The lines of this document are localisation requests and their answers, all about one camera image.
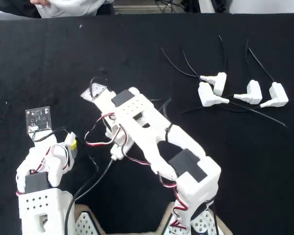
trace white plug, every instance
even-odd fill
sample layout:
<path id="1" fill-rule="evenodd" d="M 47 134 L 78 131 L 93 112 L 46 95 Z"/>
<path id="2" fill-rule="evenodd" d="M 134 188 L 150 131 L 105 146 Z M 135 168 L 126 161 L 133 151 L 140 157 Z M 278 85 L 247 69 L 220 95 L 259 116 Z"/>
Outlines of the white plug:
<path id="1" fill-rule="evenodd" d="M 200 78 L 214 86 L 214 94 L 221 96 L 223 93 L 226 73 L 218 72 L 217 76 L 200 76 Z"/>
<path id="2" fill-rule="evenodd" d="M 258 81 L 251 80 L 247 85 L 247 94 L 234 94 L 235 99 L 240 99 L 250 104 L 259 104 L 263 99 Z"/>
<path id="3" fill-rule="evenodd" d="M 74 134 L 74 132 L 68 133 L 64 140 L 64 144 L 68 146 L 72 146 L 75 138 L 76 138 L 76 134 Z"/>
<path id="4" fill-rule="evenodd" d="M 228 104 L 230 102 L 228 99 L 215 95 L 211 89 L 211 86 L 206 82 L 199 83 L 198 94 L 201 104 L 204 107 L 221 103 Z"/>
<path id="5" fill-rule="evenodd" d="M 282 107 L 284 106 L 287 102 L 289 102 L 288 96 L 285 93 L 285 90 L 283 88 L 283 86 L 281 85 L 281 83 L 276 83 L 273 82 L 270 89 L 270 96 L 271 96 L 271 100 L 268 100 L 265 103 L 262 103 L 260 105 L 260 108 L 264 108 L 264 107 Z"/>

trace robotic arm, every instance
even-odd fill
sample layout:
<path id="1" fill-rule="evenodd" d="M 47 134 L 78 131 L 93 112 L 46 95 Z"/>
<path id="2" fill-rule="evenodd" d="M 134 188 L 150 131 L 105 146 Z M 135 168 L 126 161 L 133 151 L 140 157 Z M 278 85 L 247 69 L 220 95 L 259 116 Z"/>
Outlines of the robotic arm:
<path id="1" fill-rule="evenodd" d="M 179 227 L 190 233 L 194 213 L 206 210 L 206 202 L 212 201 L 218 191 L 221 168 L 206 156 L 194 139 L 163 117 L 136 88 L 116 95 L 106 86 L 92 83 L 81 97 L 94 103 L 103 115 L 111 114 L 104 119 L 110 127 L 106 128 L 106 136 L 111 139 L 116 136 L 111 149 L 114 160 L 121 160 L 135 142 L 155 174 L 176 182 L 177 200 L 172 211 L 176 220 L 170 229 L 174 233 L 174 227 Z M 168 163 L 159 153 L 157 144 L 160 141 L 177 145 L 182 151 Z"/>
<path id="2" fill-rule="evenodd" d="M 23 235 L 63 234 L 64 217 L 72 195 L 56 188 L 62 175 L 70 171 L 77 155 L 75 134 L 68 132 L 57 142 L 51 129 L 50 108 L 26 111 L 27 133 L 35 146 L 17 169 L 17 195 Z M 69 235 L 74 234 L 74 209 L 68 221 Z"/>

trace white sleeve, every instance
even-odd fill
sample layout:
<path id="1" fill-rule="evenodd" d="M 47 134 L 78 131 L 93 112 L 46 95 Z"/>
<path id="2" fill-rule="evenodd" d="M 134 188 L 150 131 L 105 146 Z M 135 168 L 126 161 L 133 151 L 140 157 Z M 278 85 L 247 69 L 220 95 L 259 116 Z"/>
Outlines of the white sleeve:
<path id="1" fill-rule="evenodd" d="M 106 0 L 48 0 L 50 6 L 36 5 L 42 18 L 96 15 Z"/>

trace circuit board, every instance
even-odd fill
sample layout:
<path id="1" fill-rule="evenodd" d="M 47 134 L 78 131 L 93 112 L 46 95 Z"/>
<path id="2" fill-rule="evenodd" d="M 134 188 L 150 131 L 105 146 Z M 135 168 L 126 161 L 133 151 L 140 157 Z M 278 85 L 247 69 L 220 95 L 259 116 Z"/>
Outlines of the circuit board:
<path id="1" fill-rule="evenodd" d="M 51 130 L 51 115 L 49 106 L 28 109 L 25 111 L 25 116 L 27 133 Z"/>

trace black background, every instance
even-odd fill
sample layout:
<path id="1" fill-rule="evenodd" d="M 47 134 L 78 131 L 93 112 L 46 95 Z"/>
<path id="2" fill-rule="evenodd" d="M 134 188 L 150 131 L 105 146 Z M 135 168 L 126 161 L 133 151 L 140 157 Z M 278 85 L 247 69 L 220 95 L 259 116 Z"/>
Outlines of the black background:
<path id="1" fill-rule="evenodd" d="M 224 94 L 244 93 L 249 82 L 245 40 L 281 82 L 290 102 L 262 112 L 287 128 L 251 113 L 200 105 L 198 82 L 174 70 L 163 47 L 186 69 L 181 47 L 200 74 L 222 69 L 218 35 L 229 55 Z M 252 61 L 263 101 L 270 80 Z M 172 122 L 180 125 L 222 168 L 217 210 L 234 234 L 294 234 L 294 15 L 142 15 L 0 22 L 0 234 L 21 234 L 16 168 L 32 147 L 25 109 L 50 105 L 52 126 L 83 135 L 99 117 L 79 97 L 101 75 L 117 93 L 131 86 L 148 98 L 170 96 Z M 95 134 L 104 137 L 103 129 Z M 94 172 L 83 151 L 61 188 L 74 193 Z M 109 148 L 92 150 L 101 172 Z M 131 156 L 137 157 L 138 151 Z M 87 204 L 108 233 L 153 231 L 174 199 L 149 167 L 114 163 L 80 203 Z"/>

